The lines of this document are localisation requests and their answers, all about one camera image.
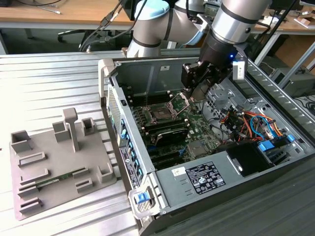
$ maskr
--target wooden desk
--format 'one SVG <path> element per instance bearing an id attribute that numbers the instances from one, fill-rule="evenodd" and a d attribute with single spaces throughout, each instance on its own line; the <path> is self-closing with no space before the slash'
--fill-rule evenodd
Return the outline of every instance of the wooden desk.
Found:
<path id="1" fill-rule="evenodd" d="M 5 22 L 23 22 L 99 25 L 100 21 L 114 9 L 117 3 L 118 0 L 63 0 L 56 3 L 59 6 L 58 8 L 47 7 L 53 10 L 58 9 L 61 12 L 59 15 L 35 6 L 22 5 L 13 1 L 10 7 L 0 8 L 0 22 L 2 24 Z M 121 11 L 112 26 L 130 26 L 131 24 L 132 22 L 126 13 Z"/>
<path id="2" fill-rule="evenodd" d="M 270 16 L 269 12 L 271 12 L 271 10 L 267 9 L 264 12 L 264 16 Z M 294 20 L 295 17 L 292 16 L 287 16 L 286 22 L 282 22 L 281 25 L 278 27 L 277 31 L 283 31 L 283 32 L 287 32 L 288 34 L 290 34 L 290 32 L 294 32 L 299 33 L 299 34 L 315 34 L 315 29 L 307 29 L 305 27 L 303 27 L 302 25 L 300 25 L 299 23 L 297 23 Z M 261 32 L 261 31 L 265 31 L 266 27 L 261 26 L 261 25 L 256 25 L 254 30 L 257 32 Z"/>

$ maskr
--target black wire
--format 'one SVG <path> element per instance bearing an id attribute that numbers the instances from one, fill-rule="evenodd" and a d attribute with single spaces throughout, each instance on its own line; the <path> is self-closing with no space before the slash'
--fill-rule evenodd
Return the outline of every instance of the black wire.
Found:
<path id="1" fill-rule="evenodd" d="M 312 102 L 307 102 L 306 104 L 304 104 L 304 102 L 303 101 L 301 101 L 299 98 L 295 98 L 295 100 L 297 100 L 297 101 L 299 101 L 300 103 L 302 103 L 302 106 L 304 107 L 304 108 L 306 108 L 307 110 L 309 110 L 309 112 L 313 115 L 313 116 L 315 116 L 315 102 L 314 101 L 312 101 Z"/>
<path id="2" fill-rule="evenodd" d="M 118 33 L 122 33 L 122 32 L 120 32 L 119 30 L 116 30 Z M 125 33 L 125 35 L 130 35 L 130 34 L 132 34 L 132 33 Z"/>
<path id="3" fill-rule="evenodd" d="M 108 13 L 108 15 L 110 15 L 110 14 L 115 14 L 115 11 L 118 9 L 118 7 L 119 7 L 119 5 L 122 3 L 122 1 L 123 0 L 119 0 L 119 2 L 117 3 L 117 5 L 115 6 L 115 8 L 110 12 L 110 13 Z M 102 25 L 102 23 L 99 25 L 99 27 L 97 27 L 97 29 L 96 30 L 94 30 L 85 40 L 84 40 L 84 42 L 81 44 L 81 46 L 80 46 L 80 49 L 79 49 L 79 51 L 81 52 L 81 51 L 83 51 L 84 50 L 84 48 L 85 48 L 85 44 L 87 43 L 87 41 L 97 32 L 97 31 L 99 31 L 102 27 L 104 27 L 104 29 L 105 28 L 107 28 L 109 25 L 110 25 L 110 23 L 111 23 L 111 21 L 109 21 L 109 22 L 107 22 L 104 26 Z"/>
<path id="4" fill-rule="evenodd" d="M 27 6 L 47 6 L 47 5 L 51 5 L 51 4 L 54 4 L 54 3 L 58 3 L 58 2 L 60 2 L 62 0 L 57 0 L 57 1 L 53 1 L 53 2 L 50 2 L 50 3 L 43 3 L 43 4 L 31 4 L 31 3 L 22 2 L 22 1 L 19 1 L 19 0 L 16 0 L 16 1 L 21 3 L 21 4 L 27 5 Z"/>
<path id="5" fill-rule="evenodd" d="M 220 130 L 221 132 L 227 134 L 228 136 L 230 135 L 230 134 L 229 134 L 228 132 L 226 132 L 225 130 L 223 130 L 223 129 L 221 129 L 221 128 L 219 128 L 219 127 L 213 125 L 213 124 L 210 124 L 209 127 L 210 127 L 210 129 L 211 129 L 211 128 L 216 128 L 216 129 Z"/>
<path id="6" fill-rule="evenodd" d="M 220 118 L 218 118 L 218 117 L 212 117 L 212 118 L 208 119 L 207 122 L 211 121 L 212 119 L 213 120 L 220 120 Z"/>
<path id="7" fill-rule="evenodd" d="M 278 20 L 278 22 L 276 23 L 276 25 L 273 27 L 273 29 L 271 30 L 270 34 L 268 35 L 267 40 L 263 43 L 261 48 L 264 48 L 266 46 L 266 44 L 269 42 L 270 38 L 274 35 L 274 33 L 276 32 L 276 30 L 278 29 L 278 27 L 280 26 L 280 24 L 282 23 L 282 21 L 285 19 L 285 17 L 287 16 L 287 14 L 289 13 L 289 11 L 292 9 L 292 7 L 297 3 L 298 0 L 293 0 L 291 5 L 285 10 L 285 12 L 281 15 L 280 19 Z M 253 57 L 253 60 L 255 60 L 258 55 L 259 55 L 260 51 L 258 51 L 258 53 L 256 53 Z"/>
<path id="8" fill-rule="evenodd" d="M 186 0 L 186 15 L 189 20 L 192 19 L 191 15 L 189 14 L 189 0 Z"/>
<path id="9" fill-rule="evenodd" d="M 221 125 L 220 125 L 221 134 L 222 134 L 222 138 L 221 138 L 221 140 L 223 141 L 224 134 L 223 134 L 223 129 L 222 129 L 222 126 L 223 126 L 223 124 L 221 124 Z"/>
<path id="10" fill-rule="evenodd" d="M 255 42 L 252 44 L 252 47 L 253 47 L 257 42 L 259 42 L 259 40 L 260 40 L 263 36 L 265 36 L 265 34 L 271 29 L 272 21 L 274 20 L 275 15 L 276 15 L 276 12 L 274 12 L 274 14 L 273 14 L 273 16 L 272 16 L 272 19 L 271 19 L 271 22 L 270 22 L 269 25 L 264 24 L 264 23 L 261 23 L 261 22 L 259 22 L 259 21 L 257 22 L 258 25 L 265 26 L 267 29 L 266 29 L 262 34 L 260 34 L 260 35 L 257 37 L 257 39 L 255 40 Z M 253 56 L 256 55 L 258 49 L 259 49 L 259 46 L 257 46 L 257 48 L 255 49 L 254 53 L 252 54 Z"/>
<path id="11" fill-rule="evenodd" d="M 129 32 L 130 30 L 132 30 L 132 28 L 134 27 L 134 25 L 137 23 L 138 18 L 139 18 L 139 16 L 140 16 L 141 12 L 142 12 L 142 9 L 144 8 L 144 5 L 147 3 L 147 1 L 148 1 L 148 0 L 144 0 L 142 6 L 141 6 L 141 8 L 140 8 L 139 14 L 138 14 L 138 16 L 136 17 L 136 19 L 134 20 L 132 26 L 131 26 L 129 29 L 127 29 L 127 30 L 121 32 L 120 34 L 118 34 L 118 35 L 116 35 L 116 36 L 114 36 L 114 37 L 111 37 L 110 39 L 118 38 L 118 37 L 120 37 L 121 35 L 123 35 L 123 34 Z"/>

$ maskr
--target slotted metal surface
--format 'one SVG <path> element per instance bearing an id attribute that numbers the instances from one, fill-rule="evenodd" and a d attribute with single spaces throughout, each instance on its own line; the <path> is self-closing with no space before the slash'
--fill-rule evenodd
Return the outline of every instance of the slotted metal surface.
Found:
<path id="1" fill-rule="evenodd" d="M 138 235 L 121 178 L 117 183 L 22 221 L 14 217 L 8 154 L 9 133 L 51 129 L 62 109 L 75 107 L 79 120 L 92 117 L 116 175 L 116 157 L 98 101 L 97 62 L 121 52 L 11 55 L 0 58 L 0 234 Z"/>

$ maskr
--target black cable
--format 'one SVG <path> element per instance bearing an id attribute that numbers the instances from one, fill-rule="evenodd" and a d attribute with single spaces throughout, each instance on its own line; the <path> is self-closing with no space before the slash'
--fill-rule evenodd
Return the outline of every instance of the black cable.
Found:
<path id="1" fill-rule="evenodd" d="M 141 6 L 141 8 L 140 8 L 140 10 L 139 10 L 139 14 L 137 15 L 136 19 L 134 20 L 132 26 L 131 26 L 129 29 L 127 29 L 127 30 L 121 32 L 120 34 L 117 34 L 117 35 L 114 36 L 114 37 L 110 37 L 109 40 L 118 38 L 118 37 L 120 37 L 121 35 L 123 35 L 123 34 L 129 32 L 130 30 L 132 30 L 132 28 L 134 27 L 134 25 L 137 23 L 138 18 L 139 18 L 139 16 L 140 16 L 141 12 L 142 12 L 142 9 L 144 8 L 144 5 L 147 3 L 147 1 L 148 1 L 148 0 L 144 0 L 143 4 L 142 4 L 142 6 Z"/>
<path id="2" fill-rule="evenodd" d="M 222 126 L 223 126 L 223 124 L 221 124 L 221 125 L 220 125 L 220 129 L 221 129 L 221 134 L 222 134 L 222 138 L 221 138 L 221 141 L 223 141 L 223 137 L 224 137 Z"/>
<path id="3" fill-rule="evenodd" d="M 22 2 L 22 1 L 19 1 L 19 0 L 16 0 L 16 1 L 21 3 L 21 4 L 27 5 L 27 6 L 47 6 L 47 5 L 51 5 L 51 4 L 54 4 L 54 3 L 58 3 L 58 2 L 60 2 L 62 0 L 57 0 L 57 1 L 53 1 L 53 2 L 50 2 L 50 3 L 43 3 L 43 4 L 31 4 L 31 3 Z"/>
<path id="4" fill-rule="evenodd" d="M 302 106 L 304 108 L 306 108 L 307 110 L 309 110 L 309 112 L 315 116 L 315 102 L 312 101 L 312 102 L 307 102 L 306 104 L 304 104 L 303 101 L 301 101 L 299 98 L 295 98 L 295 100 L 299 101 L 300 103 L 302 103 Z"/>
<path id="5" fill-rule="evenodd" d="M 80 52 L 81 52 L 81 51 L 84 51 L 85 44 L 87 43 L 87 41 L 88 41 L 97 31 L 99 31 L 102 27 L 104 27 L 104 29 L 105 29 L 106 27 L 108 27 L 108 26 L 110 25 L 110 23 L 111 23 L 110 20 L 111 20 L 112 17 L 114 16 L 115 11 L 118 9 L 118 7 L 119 7 L 119 5 L 122 3 L 122 1 L 123 1 L 123 0 L 119 0 L 119 2 L 117 3 L 117 5 L 115 6 L 115 8 L 114 8 L 111 12 L 109 12 L 109 13 L 107 14 L 107 16 L 105 16 L 105 17 L 102 19 L 102 21 L 101 21 L 99 27 L 97 27 L 97 29 L 94 30 L 94 31 L 84 40 L 84 42 L 80 45 L 80 49 L 79 49 Z"/>
<path id="6" fill-rule="evenodd" d="M 205 116 L 204 116 L 204 114 L 203 114 L 203 109 L 204 109 L 204 107 L 205 107 L 205 103 L 206 103 L 206 99 L 203 100 L 202 108 L 201 108 L 201 114 L 202 114 L 202 117 L 203 117 L 204 119 L 206 119 Z"/>
<path id="7" fill-rule="evenodd" d="M 118 33 L 122 33 L 122 32 L 120 32 L 119 30 L 116 30 Z M 125 33 L 125 35 L 130 35 L 130 34 L 132 34 L 132 33 Z"/>
<path id="8" fill-rule="evenodd" d="M 271 25 L 272 25 L 272 22 L 273 22 L 273 20 L 274 20 L 275 15 L 276 15 L 276 12 L 274 12 L 274 14 L 273 14 L 273 16 L 272 16 L 272 19 L 271 19 L 271 22 L 270 22 L 269 25 L 264 24 L 264 23 L 261 23 L 261 22 L 259 22 L 259 21 L 257 22 L 258 25 L 265 26 L 267 29 L 266 29 L 262 34 L 260 34 L 260 35 L 257 36 L 257 39 L 256 39 L 256 40 L 254 41 L 254 43 L 251 45 L 251 48 L 253 48 L 253 46 L 254 46 L 257 42 L 259 42 L 259 40 L 260 40 L 262 37 L 264 37 L 265 34 L 271 29 Z M 257 46 L 257 48 L 255 49 L 254 53 L 252 54 L 253 56 L 256 55 L 256 52 L 257 52 L 258 49 L 259 49 L 259 46 Z"/>
<path id="9" fill-rule="evenodd" d="M 208 119 L 207 122 L 211 121 L 212 119 L 213 120 L 220 120 L 220 118 L 218 118 L 218 117 L 212 117 L 212 118 Z"/>
<path id="10" fill-rule="evenodd" d="M 270 40 L 270 38 L 274 35 L 274 33 L 276 32 L 276 30 L 278 29 L 278 27 L 280 26 L 280 24 L 282 23 L 282 21 L 285 19 L 285 17 L 287 16 L 287 14 L 289 13 L 289 11 L 292 9 L 292 7 L 296 4 L 298 0 L 293 0 L 291 5 L 287 8 L 287 10 L 285 10 L 285 12 L 281 15 L 280 19 L 278 20 L 278 22 L 276 23 L 276 25 L 273 27 L 273 29 L 271 30 L 267 40 L 263 43 L 261 48 L 264 48 L 266 46 L 266 44 L 268 43 L 268 41 Z M 258 51 L 257 54 L 254 55 L 253 60 L 255 60 L 259 53 L 261 52 Z"/>
<path id="11" fill-rule="evenodd" d="M 221 132 L 227 134 L 228 136 L 230 135 L 230 134 L 229 134 L 228 132 L 226 132 L 225 130 L 223 130 L 223 129 L 221 129 L 221 128 L 219 128 L 219 127 L 213 125 L 213 124 L 210 124 L 209 127 L 210 127 L 210 129 L 216 128 L 216 129 L 220 130 Z"/>
<path id="12" fill-rule="evenodd" d="M 189 0 L 186 0 L 186 15 L 189 20 L 192 20 L 192 17 L 189 14 Z"/>

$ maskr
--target black component housing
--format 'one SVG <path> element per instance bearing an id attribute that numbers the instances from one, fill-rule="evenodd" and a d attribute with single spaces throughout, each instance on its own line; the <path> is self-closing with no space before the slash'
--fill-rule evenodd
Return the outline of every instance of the black component housing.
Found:
<path id="1" fill-rule="evenodd" d="M 12 0 L 0 0 L 0 7 L 7 7 L 12 4 Z"/>
<path id="2" fill-rule="evenodd" d="M 233 44 L 216 39 L 210 30 L 201 47 L 198 62 L 183 65 L 183 85 L 194 90 L 203 80 L 207 80 L 209 86 L 220 83 L 231 72 L 236 54 L 237 49 Z"/>
<path id="3" fill-rule="evenodd" d="M 186 128 L 158 134 L 156 146 L 161 147 L 183 141 L 186 139 L 187 134 L 188 129 Z"/>
<path id="4" fill-rule="evenodd" d="M 217 148 L 217 151 L 226 151 L 232 160 L 236 159 L 243 169 L 243 171 L 240 172 L 243 177 L 273 167 L 259 151 L 256 142 L 244 141 L 231 143 L 230 145 L 221 145 Z"/>

